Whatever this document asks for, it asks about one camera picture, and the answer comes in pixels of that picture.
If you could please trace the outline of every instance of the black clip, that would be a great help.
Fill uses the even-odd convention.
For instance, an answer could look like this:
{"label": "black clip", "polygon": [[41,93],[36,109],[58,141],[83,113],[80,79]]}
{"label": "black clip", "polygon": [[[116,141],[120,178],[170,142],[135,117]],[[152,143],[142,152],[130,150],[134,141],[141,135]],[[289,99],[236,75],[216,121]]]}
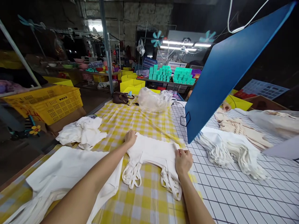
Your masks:
{"label": "black clip", "polygon": [[[186,125],[183,125],[183,124],[182,124],[182,118],[186,118],[188,114],[189,114],[189,118],[190,118],[190,119],[189,119],[189,121],[187,122]],[[185,117],[184,117],[184,116],[181,116],[181,117],[180,117],[180,123],[181,123],[181,125],[184,126],[184,127],[187,127],[187,125],[189,124],[190,121],[191,121],[191,115],[190,115],[190,112],[189,112],[189,111],[188,111],[188,113],[186,114]]]}

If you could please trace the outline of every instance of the white grid table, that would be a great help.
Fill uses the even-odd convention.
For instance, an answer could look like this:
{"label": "white grid table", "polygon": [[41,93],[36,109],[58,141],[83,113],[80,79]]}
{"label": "white grid table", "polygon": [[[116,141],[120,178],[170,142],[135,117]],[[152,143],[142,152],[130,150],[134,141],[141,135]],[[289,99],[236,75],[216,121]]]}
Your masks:
{"label": "white grid table", "polygon": [[[261,155],[258,163],[271,179],[257,181],[243,174],[237,163],[228,168],[211,163],[200,144],[195,141],[188,144],[186,127],[180,124],[180,117],[185,116],[183,106],[186,102],[180,103],[172,105],[173,122],[178,136],[184,139],[186,147],[193,154],[191,169],[197,175],[204,203],[215,223],[299,223],[299,164],[294,160]],[[260,129],[235,110],[225,114],[231,118],[242,118],[248,125],[266,134],[266,139],[274,145],[283,141]],[[206,126],[219,128],[214,116]]]}

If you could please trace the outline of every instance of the pink bowl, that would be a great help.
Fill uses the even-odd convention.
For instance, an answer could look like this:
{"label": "pink bowl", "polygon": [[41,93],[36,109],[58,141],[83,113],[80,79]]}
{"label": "pink bowl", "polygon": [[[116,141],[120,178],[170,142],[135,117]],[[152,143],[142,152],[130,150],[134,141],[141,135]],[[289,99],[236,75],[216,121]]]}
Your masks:
{"label": "pink bowl", "polygon": [[88,64],[80,64],[79,68],[80,69],[88,69]]}
{"label": "pink bowl", "polygon": [[84,59],[80,59],[80,58],[74,58],[75,62],[77,63],[83,63]]}

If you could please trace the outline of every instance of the folded white cloth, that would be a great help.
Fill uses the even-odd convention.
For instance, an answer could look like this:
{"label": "folded white cloth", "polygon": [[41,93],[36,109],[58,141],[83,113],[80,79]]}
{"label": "folded white cloth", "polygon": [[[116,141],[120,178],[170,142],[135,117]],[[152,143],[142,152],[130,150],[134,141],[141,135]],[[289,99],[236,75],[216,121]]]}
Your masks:
{"label": "folded white cloth", "polygon": [[172,192],[174,199],[181,200],[182,188],[175,168],[176,143],[159,141],[136,133],[135,144],[127,151],[130,161],[126,166],[122,179],[130,189],[141,185],[140,169],[143,163],[151,163],[162,168],[161,184]]}
{"label": "folded white cloth", "polygon": [[70,123],[59,132],[56,140],[62,145],[80,142],[79,147],[91,150],[99,141],[107,137],[106,132],[100,132],[102,118],[81,117],[78,121]]}
{"label": "folded white cloth", "polygon": [[[61,147],[26,179],[32,187],[33,199],[21,206],[4,224],[39,224],[52,202],[63,198],[106,154],[108,152]],[[122,161],[123,158],[99,192],[88,224],[91,224],[103,204],[118,191]]]}
{"label": "folded white cloth", "polygon": [[257,163],[260,151],[245,136],[205,126],[195,141],[207,150],[210,162],[227,167],[236,160],[244,174],[256,180],[268,178],[267,172]]}

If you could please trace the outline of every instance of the stack of green sponges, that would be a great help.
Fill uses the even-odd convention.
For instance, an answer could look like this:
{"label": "stack of green sponges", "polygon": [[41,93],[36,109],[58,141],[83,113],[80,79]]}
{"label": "stack of green sponges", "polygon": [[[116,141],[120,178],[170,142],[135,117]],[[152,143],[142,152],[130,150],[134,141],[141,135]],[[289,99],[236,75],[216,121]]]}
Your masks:
{"label": "stack of green sponges", "polygon": [[171,77],[170,66],[164,65],[162,68],[158,69],[158,65],[154,65],[153,68],[149,68],[149,79],[169,82]]}
{"label": "stack of green sponges", "polygon": [[192,78],[192,68],[177,67],[174,71],[173,82],[179,84],[193,85],[196,79]]}

